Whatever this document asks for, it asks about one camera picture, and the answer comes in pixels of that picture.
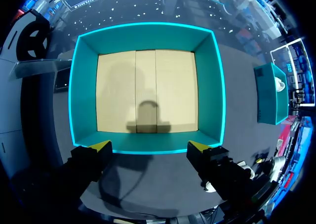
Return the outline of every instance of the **cardboard box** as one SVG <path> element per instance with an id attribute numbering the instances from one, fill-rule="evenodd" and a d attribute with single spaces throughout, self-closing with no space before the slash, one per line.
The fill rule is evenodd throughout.
<path id="1" fill-rule="evenodd" d="M 156 74 L 157 132 L 197 131 L 198 83 L 194 53 L 156 50 Z"/>
<path id="2" fill-rule="evenodd" d="M 135 53 L 99 55 L 96 75 L 98 131 L 136 132 Z"/>
<path id="3" fill-rule="evenodd" d="M 194 53 L 141 50 L 100 55 L 96 107 L 98 131 L 197 131 Z"/>
<path id="4" fill-rule="evenodd" d="M 155 50 L 136 51 L 136 132 L 157 133 Z"/>

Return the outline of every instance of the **white object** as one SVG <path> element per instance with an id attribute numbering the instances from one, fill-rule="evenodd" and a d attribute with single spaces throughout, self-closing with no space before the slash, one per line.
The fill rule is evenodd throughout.
<path id="1" fill-rule="evenodd" d="M 211 185 L 210 182 L 206 183 L 205 188 L 207 189 L 205 192 L 208 192 L 208 193 L 216 192 L 216 190 L 214 189 L 213 185 Z"/>
<path id="2" fill-rule="evenodd" d="M 277 181 L 277 177 L 279 173 L 281 172 L 282 167 L 285 164 L 285 157 L 284 156 L 275 157 L 273 162 L 274 162 L 274 166 L 270 174 L 270 181 L 273 181 L 273 180 Z"/>
<path id="3" fill-rule="evenodd" d="M 280 92 L 280 91 L 284 90 L 284 88 L 285 88 L 284 82 L 278 77 L 275 77 L 275 81 L 276 81 L 276 90 L 277 90 L 277 92 Z"/>
<path id="4" fill-rule="evenodd" d="M 253 179 L 255 177 L 255 172 L 251 169 L 250 166 L 246 165 L 246 163 L 244 161 L 241 161 L 241 162 L 237 163 L 237 165 L 242 167 L 244 170 L 249 169 L 250 170 L 250 178 L 251 179 Z"/>

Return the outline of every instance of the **gray floor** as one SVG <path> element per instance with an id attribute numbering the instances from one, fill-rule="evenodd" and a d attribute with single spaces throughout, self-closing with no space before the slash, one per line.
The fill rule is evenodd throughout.
<path id="1" fill-rule="evenodd" d="M 253 67 L 259 59 L 234 48 L 219 45 L 226 86 L 226 126 L 223 146 L 235 162 L 252 165 L 256 156 L 271 157 L 280 126 L 257 123 L 257 91 Z M 73 149 L 68 93 L 53 97 L 55 129 L 65 162 Z M 174 217 L 197 213 L 218 205 L 217 193 L 206 193 L 186 154 L 116 154 L 99 183 L 92 183 L 81 197 L 100 213 L 139 219 Z"/>

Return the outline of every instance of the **white frame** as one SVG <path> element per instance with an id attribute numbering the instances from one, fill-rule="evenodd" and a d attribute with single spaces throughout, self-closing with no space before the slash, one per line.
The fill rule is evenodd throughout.
<path id="1" fill-rule="evenodd" d="M 302 44 L 302 46 L 303 46 L 303 50 L 304 50 L 305 57 L 306 57 L 306 59 L 307 59 L 308 67 L 309 67 L 309 70 L 310 70 L 311 75 L 312 75 L 312 84 L 313 84 L 313 88 L 314 88 L 314 78 L 313 78 L 313 73 L 312 73 L 312 69 L 311 69 L 310 60 L 309 60 L 309 58 L 308 58 L 308 56 L 307 56 L 307 53 L 306 53 L 306 50 L 305 50 L 305 46 L 304 46 L 303 41 L 302 41 L 301 38 L 296 39 L 296 40 L 294 40 L 294 41 L 292 41 L 292 42 L 289 42 L 288 44 L 285 44 L 285 45 L 283 45 L 283 46 L 281 46 L 281 47 L 278 47 L 278 48 L 276 48 L 276 49 L 274 49 L 274 50 L 271 50 L 271 51 L 270 51 L 270 56 L 271 56 L 271 59 L 272 59 L 272 63 L 274 63 L 274 58 L 273 58 L 273 56 L 272 56 L 272 53 L 275 52 L 275 51 L 280 50 L 281 48 L 286 48 L 287 53 L 288 53 L 288 55 L 289 55 L 289 57 L 290 57 L 290 61 L 291 61 L 292 72 L 293 72 L 293 77 L 294 77 L 294 82 L 295 82 L 295 89 L 298 90 L 297 72 L 296 72 L 296 68 L 295 68 L 295 65 L 294 65 L 293 57 L 292 57 L 292 54 L 291 54 L 291 51 L 290 51 L 290 48 L 289 48 L 290 45 L 295 44 L 295 43 L 298 43 L 298 42 L 300 42 L 300 43 Z M 299 106 L 302 106 L 302 107 L 310 107 L 310 106 L 315 106 L 315 103 L 311 103 L 311 104 L 300 104 Z"/>

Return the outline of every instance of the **teal box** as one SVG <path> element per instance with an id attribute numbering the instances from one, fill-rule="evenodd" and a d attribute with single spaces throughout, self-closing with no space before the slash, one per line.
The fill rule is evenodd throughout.
<path id="1" fill-rule="evenodd" d="M 258 91 L 258 122 L 277 125 L 288 117 L 288 90 L 286 74 L 273 63 L 254 69 Z M 277 92 L 275 77 L 285 83 Z"/>
<path id="2" fill-rule="evenodd" d="M 198 131 L 128 134 L 97 131 L 96 73 L 99 54 L 145 49 L 195 53 L 198 85 Z M 219 146 L 226 117 L 222 61 L 211 30 L 175 23 L 133 23 L 80 35 L 69 82 L 69 120 L 73 144 L 90 146 L 111 140 L 113 152 L 170 154 L 187 151 L 189 140 Z"/>

